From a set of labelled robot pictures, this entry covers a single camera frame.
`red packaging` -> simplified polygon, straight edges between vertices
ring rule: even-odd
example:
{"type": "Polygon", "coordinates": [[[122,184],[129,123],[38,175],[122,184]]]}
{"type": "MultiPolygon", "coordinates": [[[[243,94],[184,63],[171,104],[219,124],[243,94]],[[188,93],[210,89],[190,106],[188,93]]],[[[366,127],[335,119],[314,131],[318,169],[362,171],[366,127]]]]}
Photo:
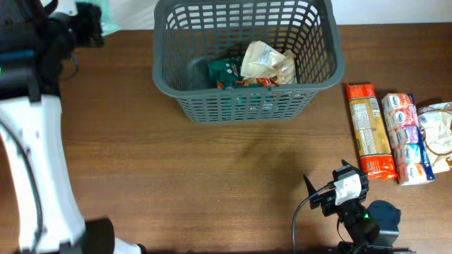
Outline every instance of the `red packaging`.
{"type": "Polygon", "coordinates": [[[362,170],[369,179],[396,179],[396,166],[374,84],[347,85],[346,89],[362,170]]]}

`food package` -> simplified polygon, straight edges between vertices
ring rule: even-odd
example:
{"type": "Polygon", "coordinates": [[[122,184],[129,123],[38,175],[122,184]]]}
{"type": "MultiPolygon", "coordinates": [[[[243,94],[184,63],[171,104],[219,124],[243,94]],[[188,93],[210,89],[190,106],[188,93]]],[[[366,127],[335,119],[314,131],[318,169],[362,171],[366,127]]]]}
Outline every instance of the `food package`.
{"type": "Polygon", "coordinates": [[[346,90],[362,169],[369,179],[396,179],[396,166],[374,84],[347,85],[346,90]]]}
{"type": "Polygon", "coordinates": [[[290,51],[284,52],[284,60],[277,63],[274,69],[269,69],[264,76],[276,77],[276,82],[280,85],[295,83],[295,56],[290,51]]]}
{"type": "Polygon", "coordinates": [[[230,57],[216,60],[208,64],[210,79],[223,89],[232,89],[235,82],[242,80],[240,76],[240,67],[242,66],[243,56],[230,57]]]}
{"type": "Polygon", "coordinates": [[[281,54],[267,44],[255,41],[246,50],[241,76],[272,78],[279,85],[295,83],[295,56],[288,49],[281,54]]]}
{"type": "Polygon", "coordinates": [[[434,104],[418,111],[422,137],[433,172],[452,168],[452,103],[434,104]]]}
{"type": "Polygon", "coordinates": [[[246,78],[272,78],[274,67],[280,64],[285,56],[264,42],[251,42],[246,50],[240,75],[246,78]]]}
{"type": "Polygon", "coordinates": [[[242,87],[250,87],[252,85],[261,85],[268,87],[270,85],[279,85],[276,83],[277,77],[273,78],[244,78],[242,81],[236,81],[236,85],[241,85],[242,87]]]}

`wooden table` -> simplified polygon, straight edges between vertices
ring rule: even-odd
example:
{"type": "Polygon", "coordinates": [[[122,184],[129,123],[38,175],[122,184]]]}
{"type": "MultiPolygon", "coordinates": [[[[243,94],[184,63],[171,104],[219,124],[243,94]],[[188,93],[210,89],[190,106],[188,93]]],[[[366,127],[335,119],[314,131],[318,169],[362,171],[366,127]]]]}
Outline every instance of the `wooden table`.
{"type": "MultiPolygon", "coordinates": [[[[344,82],[452,101],[452,25],[341,26],[344,82]]],[[[291,121],[197,125],[153,84],[153,32],[118,32],[78,50],[80,73],[61,84],[62,135],[73,192],[86,219],[109,216],[118,236],[149,250],[289,250],[290,223],[340,160],[357,165],[343,86],[320,92],[291,121]]],[[[402,210],[395,245],[452,249],[452,173],[425,186],[372,181],[365,205],[402,210]]],[[[0,251],[17,247],[18,211],[0,152],[0,251]]],[[[335,246],[336,216],[305,207],[298,246],[335,246]]],[[[344,229],[342,235],[349,239],[344,229]]]]}

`plastic bag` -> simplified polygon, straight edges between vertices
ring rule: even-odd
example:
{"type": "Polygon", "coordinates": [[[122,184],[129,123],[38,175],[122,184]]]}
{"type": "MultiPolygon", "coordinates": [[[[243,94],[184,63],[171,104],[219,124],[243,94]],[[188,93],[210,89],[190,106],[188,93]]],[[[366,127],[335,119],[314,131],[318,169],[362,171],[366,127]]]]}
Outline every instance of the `plastic bag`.
{"type": "Polygon", "coordinates": [[[452,168],[452,102],[419,109],[419,123],[433,172],[452,168]]]}
{"type": "Polygon", "coordinates": [[[284,52],[284,60],[275,65],[274,75],[268,73],[270,76],[276,77],[276,82],[280,85],[295,83],[295,56],[290,51],[284,52]]]}
{"type": "Polygon", "coordinates": [[[245,78],[272,78],[274,66],[285,56],[261,41],[251,42],[246,50],[240,75],[245,78]]]}

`white plastic bag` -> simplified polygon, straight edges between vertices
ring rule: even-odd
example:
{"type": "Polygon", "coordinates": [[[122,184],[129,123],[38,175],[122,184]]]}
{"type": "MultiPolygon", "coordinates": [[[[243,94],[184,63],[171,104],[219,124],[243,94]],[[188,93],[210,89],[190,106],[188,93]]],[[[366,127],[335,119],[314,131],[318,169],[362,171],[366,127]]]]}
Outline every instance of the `white plastic bag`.
{"type": "Polygon", "coordinates": [[[261,41],[251,42],[243,59],[240,75],[245,78],[272,78],[274,66],[281,63],[285,56],[261,41]]]}

